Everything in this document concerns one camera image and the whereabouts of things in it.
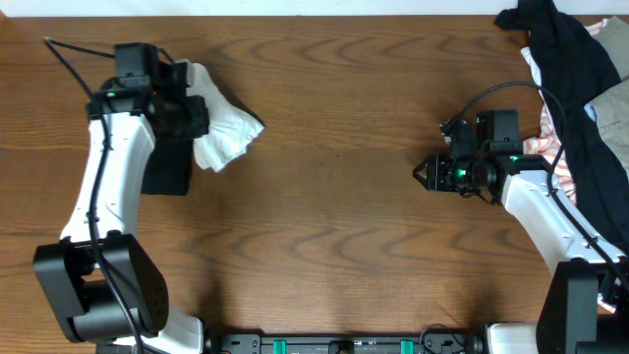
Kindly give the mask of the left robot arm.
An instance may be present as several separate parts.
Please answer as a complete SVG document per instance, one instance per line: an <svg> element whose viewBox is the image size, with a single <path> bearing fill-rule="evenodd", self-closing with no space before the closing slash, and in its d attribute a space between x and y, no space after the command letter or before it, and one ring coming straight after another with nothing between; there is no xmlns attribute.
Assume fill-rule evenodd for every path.
<svg viewBox="0 0 629 354"><path fill-rule="evenodd" d="M100 353L201 353L201 320L170 303L163 275L138 240L143 175L155 148L150 121L188 118L181 101L138 88L97 92L87 107L89 154L60 239L36 248L33 268L71 342Z"/></svg>

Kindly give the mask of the white shirt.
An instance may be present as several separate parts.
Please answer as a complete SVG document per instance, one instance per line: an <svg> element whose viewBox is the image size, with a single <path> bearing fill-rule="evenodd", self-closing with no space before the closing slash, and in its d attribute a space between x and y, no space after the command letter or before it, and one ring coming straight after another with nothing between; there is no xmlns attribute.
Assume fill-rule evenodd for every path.
<svg viewBox="0 0 629 354"><path fill-rule="evenodd" d="M198 167L219 172L230 162L245 154L248 146L264 130L262 123L250 113L232 105L209 72L200 63L189 63L192 84L187 95L200 95L209 117L208 132L193 142Z"/></svg>

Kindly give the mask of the black folded garment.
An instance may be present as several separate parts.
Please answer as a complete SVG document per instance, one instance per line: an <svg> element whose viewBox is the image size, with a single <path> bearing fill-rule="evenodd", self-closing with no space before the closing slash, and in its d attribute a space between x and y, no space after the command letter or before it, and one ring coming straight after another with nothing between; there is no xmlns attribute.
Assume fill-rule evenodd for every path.
<svg viewBox="0 0 629 354"><path fill-rule="evenodd" d="M158 141L145 167L142 193L186 196L192 175L192 141Z"/></svg>

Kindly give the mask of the dark navy garment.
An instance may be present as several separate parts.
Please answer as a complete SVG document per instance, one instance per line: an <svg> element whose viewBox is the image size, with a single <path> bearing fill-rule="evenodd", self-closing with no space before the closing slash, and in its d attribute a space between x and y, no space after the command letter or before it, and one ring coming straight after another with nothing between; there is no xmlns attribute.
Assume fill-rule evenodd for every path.
<svg viewBox="0 0 629 354"><path fill-rule="evenodd" d="M628 178L603 142L584 105L620 83L608 54L574 17L551 0L520 0L499 13L503 30L530 34L532 57L541 69L544 100L561 137L576 184L576 205L609 243L628 251Z"/></svg>

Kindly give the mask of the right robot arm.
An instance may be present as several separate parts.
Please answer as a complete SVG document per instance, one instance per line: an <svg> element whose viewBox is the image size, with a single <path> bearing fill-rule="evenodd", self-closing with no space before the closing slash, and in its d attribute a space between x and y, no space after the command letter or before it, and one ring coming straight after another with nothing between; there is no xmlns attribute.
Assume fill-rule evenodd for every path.
<svg viewBox="0 0 629 354"><path fill-rule="evenodd" d="M606 241L536 155L428 156L413 176L427 190L491 195L522 225L552 280L534 323L488 324L469 353L625 353L628 257Z"/></svg>

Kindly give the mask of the grey garment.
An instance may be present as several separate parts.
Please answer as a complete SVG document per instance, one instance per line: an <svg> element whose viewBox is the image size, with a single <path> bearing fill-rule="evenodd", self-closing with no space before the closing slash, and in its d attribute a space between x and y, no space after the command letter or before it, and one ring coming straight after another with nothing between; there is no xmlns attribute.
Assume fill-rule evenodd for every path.
<svg viewBox="0 0 629 354"><path fill-rule="evenodd" d="M603 142L628 171L628 25L612 17L594 38L606 50L620 83L591 100L584 108L596 122Z"/></svg>

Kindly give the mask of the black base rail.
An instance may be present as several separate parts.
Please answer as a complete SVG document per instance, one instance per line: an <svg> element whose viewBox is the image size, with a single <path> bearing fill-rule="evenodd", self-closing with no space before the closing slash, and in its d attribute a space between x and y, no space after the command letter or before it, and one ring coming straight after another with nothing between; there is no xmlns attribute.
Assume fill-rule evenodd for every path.
<svg viewBox="0 0 629 354"><path fill-rule="evenodd" d="M225 334L207 340L192 351L211 354L487 354L489 349L479 333L431 324L417 335Z"/></svg>

